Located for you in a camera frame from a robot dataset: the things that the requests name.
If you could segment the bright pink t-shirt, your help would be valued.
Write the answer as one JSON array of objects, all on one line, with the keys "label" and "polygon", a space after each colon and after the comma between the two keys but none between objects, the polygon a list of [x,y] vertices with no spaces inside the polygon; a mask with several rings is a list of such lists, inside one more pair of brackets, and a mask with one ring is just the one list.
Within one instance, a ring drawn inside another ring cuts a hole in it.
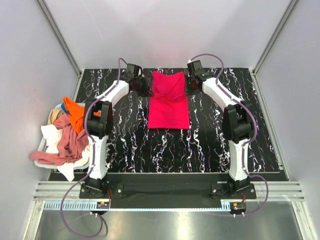
[{"label": "bright pink t-shirt", "polygon": [[185,94],[183,72],[166,75],[152,72],[152,92],[150,98],[149,129],[187,130],[190,126],[188,98]]}]

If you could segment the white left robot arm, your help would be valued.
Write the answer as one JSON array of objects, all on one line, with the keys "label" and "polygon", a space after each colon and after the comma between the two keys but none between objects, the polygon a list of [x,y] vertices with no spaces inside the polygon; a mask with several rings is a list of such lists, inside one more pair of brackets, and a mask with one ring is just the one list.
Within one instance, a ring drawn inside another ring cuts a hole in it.
[{"label": "white left robot arm", "polygon": [[141,66],[128,63],[124,72],[103,93],[85,102],[83,127],[89,143],[89,167],[81,187],[82,193],[103,198],[109,194],[107,181],[106,144],[113,130],[113,107],[130,92],[139,97],[151,97],[153,92]]}]

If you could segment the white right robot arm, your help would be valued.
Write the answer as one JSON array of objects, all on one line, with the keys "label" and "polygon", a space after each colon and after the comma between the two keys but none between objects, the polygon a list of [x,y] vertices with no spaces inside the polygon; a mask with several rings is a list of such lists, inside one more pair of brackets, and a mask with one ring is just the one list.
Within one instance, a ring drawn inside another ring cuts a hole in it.
[{"label": "white right robot arm", "polygon": [[207,72],[200,60],[190,59],[187,63],[185,93],[195,95],[203,92],[223,111],[222,133],[228,140],[230,154],[229,180],[216,196],[229,195],[239,198],[250,186],[248,171],[248,148],[257,135],[257,124],[250,111],[251,105],[243,102],[229,91],[219,80],[219,75]]}]

